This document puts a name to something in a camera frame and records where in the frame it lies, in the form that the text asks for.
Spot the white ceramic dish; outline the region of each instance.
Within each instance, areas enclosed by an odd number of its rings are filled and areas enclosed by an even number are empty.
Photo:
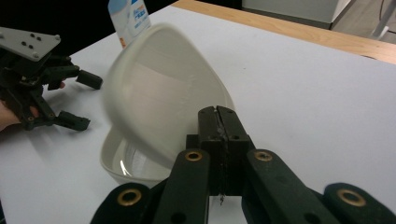
[[[166,178],[186,135],[198,132],[198,111],[211,105],[233,109],[204,57],[168,24],[150,27],[120,54],[103,91],[113,128],[101,160],[121,180]]]

